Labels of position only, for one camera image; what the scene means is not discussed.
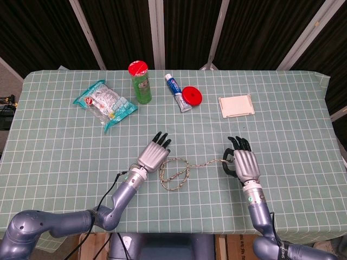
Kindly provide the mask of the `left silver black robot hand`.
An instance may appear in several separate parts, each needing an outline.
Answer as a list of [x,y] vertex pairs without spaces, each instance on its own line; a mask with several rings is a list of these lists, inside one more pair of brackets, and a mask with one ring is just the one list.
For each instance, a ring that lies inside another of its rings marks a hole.
[[168,146],[171,143],[171,139],[167,139],[167,136],[167,133],[162,134],[158,132],[141,152],[137,163],[145,168],[148,173],[158,170],[168,157],[170,153]]

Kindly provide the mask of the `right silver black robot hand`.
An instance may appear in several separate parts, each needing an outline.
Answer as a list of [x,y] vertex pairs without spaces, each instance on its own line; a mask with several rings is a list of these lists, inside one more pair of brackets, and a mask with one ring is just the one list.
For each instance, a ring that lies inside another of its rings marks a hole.
[[[223,154],[222,167],[224,172],[234,178],[238,178],[242,186],[250,181],[258,181],[260,178],[259,165],[255,154],[252,152],[248,140],[239,136],[229,136],[233,148],[227,148]],[[235,169],[231,170],[227,166],[227,157],[231,155]]]

